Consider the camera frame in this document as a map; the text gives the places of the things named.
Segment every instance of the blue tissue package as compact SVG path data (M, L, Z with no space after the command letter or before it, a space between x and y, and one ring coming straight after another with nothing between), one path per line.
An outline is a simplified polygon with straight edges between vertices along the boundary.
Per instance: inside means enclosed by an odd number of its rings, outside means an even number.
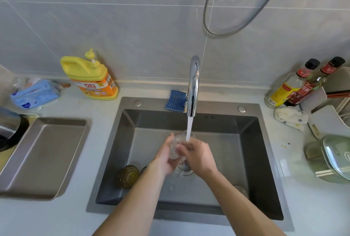
M175 112L184 112L186 102L186 93L172 90L170 93L169 100L165 105L165 109L173 110Z
M58 98L60 94L50 81L41 79L29 88L12 93L10 98L16 106L31 109Z

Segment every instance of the blue sponge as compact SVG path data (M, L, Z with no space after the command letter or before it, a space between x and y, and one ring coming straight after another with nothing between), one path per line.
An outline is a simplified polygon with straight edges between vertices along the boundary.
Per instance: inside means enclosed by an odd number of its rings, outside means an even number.
M175 112L184 112L186 102L186 93L172 90L170 93L169 100L165 105L165 109L173 110Z

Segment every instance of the crumpled cloth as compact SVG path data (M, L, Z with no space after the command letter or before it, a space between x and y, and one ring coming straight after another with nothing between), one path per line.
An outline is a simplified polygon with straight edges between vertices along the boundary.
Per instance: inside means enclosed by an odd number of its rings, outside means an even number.
M285 107L275 110L275 119L304 132L304 124L307 124L309 115L302 110L297 110L293 107Z

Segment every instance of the hand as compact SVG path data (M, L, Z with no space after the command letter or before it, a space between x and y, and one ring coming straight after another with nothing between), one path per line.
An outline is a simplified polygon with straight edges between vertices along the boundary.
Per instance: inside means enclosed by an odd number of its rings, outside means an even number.
M157 154L154 157L154 160L151 162L151 164L156 164L157 167L159 167L161 173L164 174L164 176L172 173L177 165L183 162L183 159L181 160L181 158L175 160L169 159L170 144L173 141L173 138L174 134L171 133L158 150Z
M218 171L208 143L191 137L188 143L181 143L176 147L178 154L186 157L194 173L202 179Z

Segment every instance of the round logo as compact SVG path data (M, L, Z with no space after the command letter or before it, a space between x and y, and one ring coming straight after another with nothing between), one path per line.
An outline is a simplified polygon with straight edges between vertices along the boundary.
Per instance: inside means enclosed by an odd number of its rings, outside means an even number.
M350 161L350 152L345 152L345 153L344 153L344 157L345 157L348 161Z

